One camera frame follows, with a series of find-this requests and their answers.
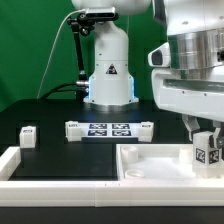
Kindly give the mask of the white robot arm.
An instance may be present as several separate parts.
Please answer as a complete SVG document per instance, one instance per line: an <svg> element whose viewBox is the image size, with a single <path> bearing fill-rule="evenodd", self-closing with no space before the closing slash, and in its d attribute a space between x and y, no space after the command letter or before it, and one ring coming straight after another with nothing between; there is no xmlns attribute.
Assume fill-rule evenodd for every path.
<svg viewBox="0 0 224 224"><path fill-rule="evenodd" d="M158 108L180 113L195 139L199 118L211 120L208 137L224 148L224 0L72 0L82 14L81 31L95 30L95 70L86 101L102 108L133 102L128 73L128 37L113 20L153 8L166 28L167 41L148 54L154 100Z"/></svg>

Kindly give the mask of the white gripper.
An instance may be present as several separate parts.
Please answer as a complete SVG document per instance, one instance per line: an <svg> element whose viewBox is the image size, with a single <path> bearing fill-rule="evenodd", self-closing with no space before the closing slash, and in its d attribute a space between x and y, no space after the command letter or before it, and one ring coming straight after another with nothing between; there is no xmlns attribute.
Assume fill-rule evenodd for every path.
<svg viewBox="0 0 224 224"><path fill-rule="evenodd" d="M183 114L190 141L200 131L196 117L205 118L214 120L211 146L224 148L224 68L206 69L197 80L182 79L177 70L156 68L151 79L156 105Z"/></svg>

